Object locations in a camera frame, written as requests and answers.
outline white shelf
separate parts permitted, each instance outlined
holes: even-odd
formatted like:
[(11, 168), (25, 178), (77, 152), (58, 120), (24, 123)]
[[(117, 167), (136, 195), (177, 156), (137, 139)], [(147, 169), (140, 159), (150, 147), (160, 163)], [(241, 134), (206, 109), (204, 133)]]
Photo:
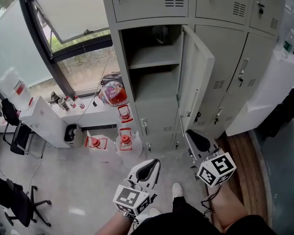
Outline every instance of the white shelf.
[(132, 79), (135, 101), (176, 97), (177, 83), (171, 71), (144, 74)]
[(139, 69), (145, 67), (179, 64), (180, 55), (178, 44), (140, 48), (128, 57), (128, 68)]

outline shoe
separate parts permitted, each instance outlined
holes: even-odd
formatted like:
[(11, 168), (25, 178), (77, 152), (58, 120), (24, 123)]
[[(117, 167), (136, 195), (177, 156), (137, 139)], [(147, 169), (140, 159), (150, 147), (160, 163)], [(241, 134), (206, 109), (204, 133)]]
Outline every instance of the shoe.
[(151, 208), (150, 211), (149, 211), (149, 217), (155, 217), (155, 216), (158, 216), (160, 214), (161, 214), (161, 212), (156, 208)]
[(172, 186), (173, 199), (176, 197), (183, 197), (183, 189), (179, 183), (174, 183)]

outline white floor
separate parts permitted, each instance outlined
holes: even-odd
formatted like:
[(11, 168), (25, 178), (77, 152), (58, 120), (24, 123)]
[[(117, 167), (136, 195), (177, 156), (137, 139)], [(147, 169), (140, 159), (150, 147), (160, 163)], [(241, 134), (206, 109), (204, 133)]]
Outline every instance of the white floor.
[[(104, 134), (115, 140), (116, 129), (91, 131), (92, 135)], [(36, 138), (32, 150), (39, 153), (42, 140)], [(160, 212), (172, 210), (172, 184), (180, 182), (186, 200), (204, 211), (200, 201), (203, 199), (203, 183), (196, 181), (194, 171), (189, 169), (192, 160), (187, 149), (149, 153), (147, 158), (158, 158), (161, 171), (153, 204), (142, 214), (147, 215), (151, 207)], [(13, 182), (23, 185), (24, 191), (36, 185), (35, 201), (51, 200), (39, 207), (41, 214), (52, 224), (49, 228), (37, 218), (28, 228), (15, 220), (12, 227), (5, 219), (0, 206), (0, 220), (5, 224), (7, 234), (13, 228), (20, 235), (93, 235), (116, 212), (112, 199), (118, 184), (122, 184), (129, 170), (123, 165), (111, 168), (109, 164), (98, 164), (86, 147), (79, 149), (57, 149), (47, 146), (43, 159), (20, 156), (10, 152), (10, 147), (0, 135), (0, 170)]]

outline trash can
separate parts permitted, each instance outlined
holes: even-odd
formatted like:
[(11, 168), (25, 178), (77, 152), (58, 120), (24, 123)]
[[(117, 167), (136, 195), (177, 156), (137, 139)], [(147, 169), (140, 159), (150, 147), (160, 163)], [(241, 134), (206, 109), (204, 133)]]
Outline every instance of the trash can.
[(68, 125), (64, 142), (74, 148), (79, 148), (83, 145), (83, 132), (76, 124)]

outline open locker door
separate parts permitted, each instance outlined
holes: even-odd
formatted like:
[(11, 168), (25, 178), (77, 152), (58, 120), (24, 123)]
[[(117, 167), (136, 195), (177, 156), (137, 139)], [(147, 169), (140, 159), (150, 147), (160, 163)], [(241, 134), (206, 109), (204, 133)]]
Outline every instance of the open locker door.
[(203, 41), (183, 25), (181, 76), (177, 94), (183, 134), (194, 123), (214, 63), (215, 57)]

